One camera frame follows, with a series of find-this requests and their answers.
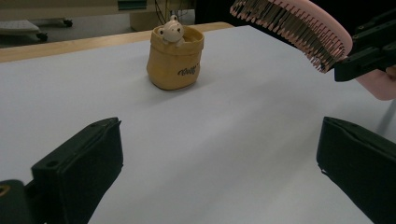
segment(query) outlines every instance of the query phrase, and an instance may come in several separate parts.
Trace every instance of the black cable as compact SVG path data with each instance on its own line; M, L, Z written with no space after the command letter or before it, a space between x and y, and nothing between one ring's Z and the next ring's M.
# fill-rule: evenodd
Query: black cable
M154 4L155 4L155 12L156 12L156 14L157 14L158 20L160 21L160 23L161 23L162 25L166 24L166 19L165 19L165 17L163 16L163 12L161 11L160 6L158 5L157 0L154 1Z

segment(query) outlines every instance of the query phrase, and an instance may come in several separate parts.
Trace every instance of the white plush toy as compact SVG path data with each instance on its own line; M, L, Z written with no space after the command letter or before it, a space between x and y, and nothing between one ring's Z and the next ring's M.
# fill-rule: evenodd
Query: white plush toy
M176 43L176 47L180 47L184 43L184 27L177 20L177 16L171 16L171 20L167 22L159 30L159 35L163 37L163 43Z

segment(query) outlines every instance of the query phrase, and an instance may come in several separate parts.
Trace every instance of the white surface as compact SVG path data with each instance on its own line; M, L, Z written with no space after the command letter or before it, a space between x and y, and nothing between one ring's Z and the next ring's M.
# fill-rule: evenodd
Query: white surface
M324 116L375 131L390 102L248 26L205 33L185 90L154 87L148 56L145 41L0 63L0 179L29 182L76 132L118 117L124 167L90 223L372 223L320 172L318 137Z

